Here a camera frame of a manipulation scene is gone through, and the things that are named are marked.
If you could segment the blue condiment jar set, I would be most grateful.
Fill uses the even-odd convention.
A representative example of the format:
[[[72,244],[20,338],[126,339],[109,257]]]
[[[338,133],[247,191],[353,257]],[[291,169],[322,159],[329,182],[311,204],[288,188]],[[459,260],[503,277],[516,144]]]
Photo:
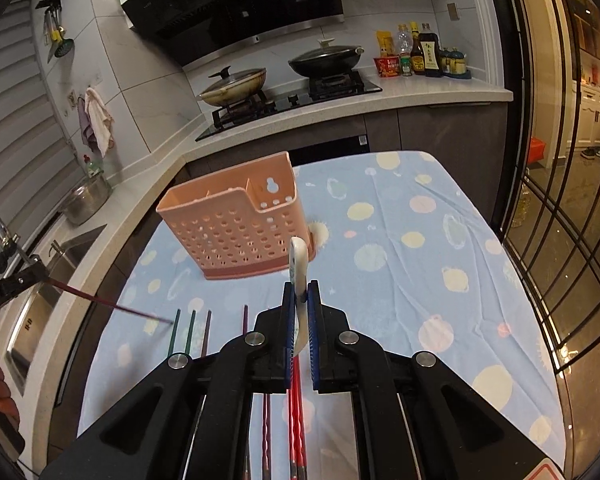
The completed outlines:
[[[441,52],[442,73],[444,76],[454,79],[470,79],[471,72],[467,67],[466,56],[457,48],[442,49]]]

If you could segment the black gas stove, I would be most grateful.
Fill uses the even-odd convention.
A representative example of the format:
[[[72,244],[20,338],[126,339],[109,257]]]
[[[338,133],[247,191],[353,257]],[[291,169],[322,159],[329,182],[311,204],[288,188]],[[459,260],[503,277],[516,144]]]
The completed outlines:
[[[196,140],[201,141],[247,122],[254,122],[287,110],[381,91],[377,84],[370,82],[357,70],[325,78],[306,79],[304,86],[296,92],[281,93],[278,96],[267,96],[263,90],[258,90],[253,96],[214,110],[212,124],[197,136]]]

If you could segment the green chopstick outer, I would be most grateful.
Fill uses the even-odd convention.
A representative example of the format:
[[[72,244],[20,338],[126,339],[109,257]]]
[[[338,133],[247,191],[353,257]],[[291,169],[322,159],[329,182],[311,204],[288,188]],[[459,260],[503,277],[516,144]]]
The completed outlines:
[[[176,341],[176,337],[178,336],[178,323],[180,322],[181,312],[182,312],[181,309],[176,310],[176,315],[175,315],[174,322],[172,325],[172,330],[171,330],[169,349],[168,349],[168,358],[170,358],[170,356],[172,356],[172,354],[174,353],[175,341]]]

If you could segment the purple hanging cloth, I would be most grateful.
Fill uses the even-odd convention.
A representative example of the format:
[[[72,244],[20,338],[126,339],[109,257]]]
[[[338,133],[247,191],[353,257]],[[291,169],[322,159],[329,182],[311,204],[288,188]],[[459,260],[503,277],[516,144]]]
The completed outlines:
[[[98,151],[97,140],[91,124],[91,119],[88,117],[85,110],[84,96],[78,96],[78,99],[76,100],[76,109],[78,110],[82,142],[92,153],[96,153]]]

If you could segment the bright red chopstick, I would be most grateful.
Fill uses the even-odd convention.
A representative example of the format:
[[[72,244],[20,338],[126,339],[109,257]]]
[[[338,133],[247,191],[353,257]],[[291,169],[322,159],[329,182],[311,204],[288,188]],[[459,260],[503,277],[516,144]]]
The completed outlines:
[[[298,478],[306,480],[308,470],[306,469],[306,428],[304,428],[303,402],[301,388],[297,389],[298,408]]]
[[[296,393],[294,392],[294,375],[296,374],[297,358],[291,360],[290,385],[287,392],[288,404],[288,444],[289,468],[291,480],[298,480],[298,458],[296,445]]]

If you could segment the hanging utensil rack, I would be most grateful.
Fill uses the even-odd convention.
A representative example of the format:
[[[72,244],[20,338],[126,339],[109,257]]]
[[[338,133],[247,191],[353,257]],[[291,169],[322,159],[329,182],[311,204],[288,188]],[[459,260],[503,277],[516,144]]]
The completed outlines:
[[[43,10],[43,35],[48,45],[46,63],[53,58],[63,58],[74,48],[74,40],[69,38],[61,24],[61,0],[40,0],[35,10]]]

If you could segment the green chopstick inner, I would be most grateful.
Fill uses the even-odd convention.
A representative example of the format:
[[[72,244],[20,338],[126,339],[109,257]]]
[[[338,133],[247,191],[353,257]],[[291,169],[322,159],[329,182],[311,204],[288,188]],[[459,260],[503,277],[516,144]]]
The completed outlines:
[[[190,318],[189,318],[189,323],[188,323],[187,333],[186,333],[185,349],[184,349],[184,353],[186,354],[186,356],[192,355],[190,352],[192,351],[192,341],[193,341],[193,334],[194,334],[194,328],[195,328],[196,314],[197,314],[197,312],[195,310],[190,312]]]

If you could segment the brown chopstick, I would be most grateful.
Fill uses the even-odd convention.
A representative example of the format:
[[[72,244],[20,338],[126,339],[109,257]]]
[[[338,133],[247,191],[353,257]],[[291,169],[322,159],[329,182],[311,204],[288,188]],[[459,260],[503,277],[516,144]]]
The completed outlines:
[[[204,358],[208,354],[209,336],[211,328],[212,312],[209,310],[204,321],[204,333],[202,334],[202,341],[200,346],[200,357]]]

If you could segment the pink perforated utensil basket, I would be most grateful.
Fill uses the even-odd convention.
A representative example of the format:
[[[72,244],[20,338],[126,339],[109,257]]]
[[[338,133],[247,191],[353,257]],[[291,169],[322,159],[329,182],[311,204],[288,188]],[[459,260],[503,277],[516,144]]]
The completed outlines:
[[[175,185],[157,212],[209,281],[285,269],[294,236],[316,254],[286,152]]]

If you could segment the black wok with lid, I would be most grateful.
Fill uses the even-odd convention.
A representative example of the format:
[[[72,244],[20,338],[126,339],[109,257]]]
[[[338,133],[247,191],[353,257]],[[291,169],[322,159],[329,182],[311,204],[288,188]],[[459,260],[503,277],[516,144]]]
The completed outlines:
[[[306,78],[326,78],[350,73],[364,53],[361,46],[332,45],[334,38],[320,39],[317,49],[304,52],[288,61],[290,68]]]

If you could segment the built-in black oven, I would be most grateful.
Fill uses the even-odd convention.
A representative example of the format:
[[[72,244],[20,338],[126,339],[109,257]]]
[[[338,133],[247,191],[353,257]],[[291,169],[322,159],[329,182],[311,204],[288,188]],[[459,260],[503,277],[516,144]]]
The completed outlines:
[[[368,154],[371,151],[368,137],[362,134],[362,136],[348,136],[311,144],[303,148],[293,148],[288,153],[291,166],[299,167],[314,162],[324,162],[324,160]]]

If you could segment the white ceramic spoon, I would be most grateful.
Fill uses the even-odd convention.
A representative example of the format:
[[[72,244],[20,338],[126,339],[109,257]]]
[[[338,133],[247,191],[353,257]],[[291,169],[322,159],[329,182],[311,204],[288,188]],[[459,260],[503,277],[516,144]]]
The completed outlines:
[[[289,277],[294,286],[294,355],[298,356],[309,342],[308,274],[309,248],[303,238],[291,237],[289,241]]]

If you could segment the maroon chopstick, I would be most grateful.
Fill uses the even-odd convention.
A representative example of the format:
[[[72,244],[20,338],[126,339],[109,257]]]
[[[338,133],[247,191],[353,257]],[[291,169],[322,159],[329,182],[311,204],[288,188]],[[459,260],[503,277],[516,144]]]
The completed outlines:
[[[271,396],[262,399],[261,479],[271,479]]]
[[[245,335],[249,330],[249,308],[245,304],[242,310],[242,334]]]

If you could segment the dark red chopstick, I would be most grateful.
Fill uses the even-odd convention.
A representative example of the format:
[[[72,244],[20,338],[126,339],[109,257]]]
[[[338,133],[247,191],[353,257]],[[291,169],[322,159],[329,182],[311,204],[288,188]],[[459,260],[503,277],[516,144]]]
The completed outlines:
[[[139,318],[146,318],[146,320],[153,320],[153,321],[157,321],[158,323],[163,323],[166,325],[174,324],[174,320],[171,320],[170,318],[162,318],[161,316],[158,316],[158,315],[145,313],[142,311],[137,311],[137,310],[134,310],[134,309],[131,309],[128,307],[119,306],[114,301],[111,301],[111,300],[108,300],[105,298],[100,298],[97,296],[93,296],[93,295],[88,294],[87,292],[82,292],[82,290],[71,287],[68,284],[61,283],[60,281],[57,281],[54,278],[46,278],[45,283],[50,284],[53,287],[58,288],[58,289],[62,290],[63,292],[66,292],[67,294],[78,297],[80,299],[88,300],[89,302],[96,302],[96,304],[101,304],[102,306],[105,306],[111,310],[116,310],[116,311],[124,312],[127,314],[132,314],[132,315],[138,316]]]

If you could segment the dark soy sauce bottle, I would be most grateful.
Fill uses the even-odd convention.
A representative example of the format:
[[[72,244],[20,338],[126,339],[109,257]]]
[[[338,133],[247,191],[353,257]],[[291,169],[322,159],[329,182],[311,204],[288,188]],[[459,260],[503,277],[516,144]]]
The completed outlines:
[[[424,56],[425,75],[427,77],[442,77],[442,62],[438,36],[431,30],[428,23],[422,23],[419,33],[420,46]]]

